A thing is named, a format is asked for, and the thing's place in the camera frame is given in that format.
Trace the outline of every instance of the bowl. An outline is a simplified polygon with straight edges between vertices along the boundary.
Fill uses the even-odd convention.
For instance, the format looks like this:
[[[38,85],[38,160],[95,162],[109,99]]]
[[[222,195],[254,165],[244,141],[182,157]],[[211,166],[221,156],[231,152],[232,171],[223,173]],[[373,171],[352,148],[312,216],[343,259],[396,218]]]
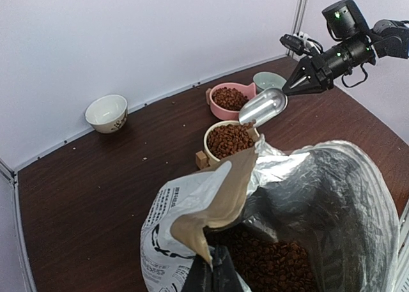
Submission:
[[[268,88],[282,89],[287,80],[276,73],[260,72],[254,75],[253,82],[257,86],[257,92],[260,93]]]
[[[227,109],[223,109],[219,105],[217,105],[213,101],[213,93],[217,91],[218,89],[222,88],[228,88],[228,89],[237,89],[239,92],[242,92],[244,96],[247,96],[247,98],[250,100],[251,98],[254,98],[256,96],[256,85],[255,83],[250,84],[249,86],[245,86],[244,84],[239,84],[239,83],[233,83],[233,82],[227,82],[227,83],[222,83],[214,88],[208,90],[208,93],[206,94],[207,96],[207,101],[208,105],[210,106],[211,112],[219,119],[222,121],[225,120],[238,120],[238,113],[240,111],[231,111]]]
[[[127,121],[128,103],[121,95],[107,95],[95,100],[85,111],[86,121],[102,134],[118,131]]]
[[[209,136],[209,133],[214,129],[219,126],[225,126],[225,125],[239,125],[240,123],[238,121],[220,121],[212,126],[206,131],[203,137],[203,145],[204,145],[204,153],[206,153],[207,157],[209,158],[209,165],[216,164],[217,162],[220,161],[219,158],[213,155],[211,151],[209,150],[209,147],[207,146],[207,137]],[[260,135],[258,131],[254,128],[254,136],[253,139],[258,138]]]

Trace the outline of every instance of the dark wooden table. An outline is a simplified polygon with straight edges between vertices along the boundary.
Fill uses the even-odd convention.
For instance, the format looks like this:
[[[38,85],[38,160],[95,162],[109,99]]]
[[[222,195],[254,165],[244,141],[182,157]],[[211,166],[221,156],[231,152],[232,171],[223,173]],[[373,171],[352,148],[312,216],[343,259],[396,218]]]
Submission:
[[[21,170],[22,224],[38,292],[146,291],[139,232],[159,188],[196,171],[195,152],[217,122],[206,89],[249,84],[260,71],[288,77],[295,65],[280,59],[163,99],[131,114],[117,134],[90,133]],[[259,130],[285,151],[332,139],[354,142],[379,166],[403,211],[408,145],[341,90],[290,98]]]

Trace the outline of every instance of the pet food bag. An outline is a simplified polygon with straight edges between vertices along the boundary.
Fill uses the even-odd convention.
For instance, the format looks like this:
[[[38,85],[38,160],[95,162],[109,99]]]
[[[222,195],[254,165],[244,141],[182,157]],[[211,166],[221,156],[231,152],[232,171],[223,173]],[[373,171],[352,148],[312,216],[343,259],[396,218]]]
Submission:
[[[397,211],[379,169],[352,143],[285,155],[262,135],[253,148],[167,182],[141,231],[148,291],[180,292],[197,254],[212,263],[203,229],[239,223],[306,248],[321,292],[394,289]]]

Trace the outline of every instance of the metal scoop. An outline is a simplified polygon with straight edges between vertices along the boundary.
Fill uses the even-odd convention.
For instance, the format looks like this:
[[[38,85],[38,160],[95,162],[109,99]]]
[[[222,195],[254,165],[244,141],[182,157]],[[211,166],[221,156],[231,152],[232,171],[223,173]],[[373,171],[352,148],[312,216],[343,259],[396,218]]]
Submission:
[[[288,99],[280,89],[269,88],[247,102],[240,110],[240,124],[255,121],[255,127],[280,114],[287,107]]]

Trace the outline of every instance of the pink bowl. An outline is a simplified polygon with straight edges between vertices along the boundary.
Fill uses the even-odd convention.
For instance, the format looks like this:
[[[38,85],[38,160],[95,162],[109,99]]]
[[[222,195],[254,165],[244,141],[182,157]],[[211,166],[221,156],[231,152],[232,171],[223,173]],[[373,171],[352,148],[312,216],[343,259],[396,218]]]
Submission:
[[[250,100],[251,98],[254,98],[256,96],[256,84],[252,83],[249,86],[245,86],[243,84],[239,83],[222,83],[217,86],[215,86],[212,89],[209,89],[206,92],[206,97],[207,97],[207,103],[210,106],[210,110],[212,113],[222,121],[227,121],[227,120],[238,120],[238,113],[239,111],[230,111],[223,109],[222,107],[218,106],[214,101],[213,101],[213,93],[217,89],[222,89],[222,88],[229,88],[233,89],[235,88],[237,91],[242,92],[244,96],[247,96],[247,98]]]

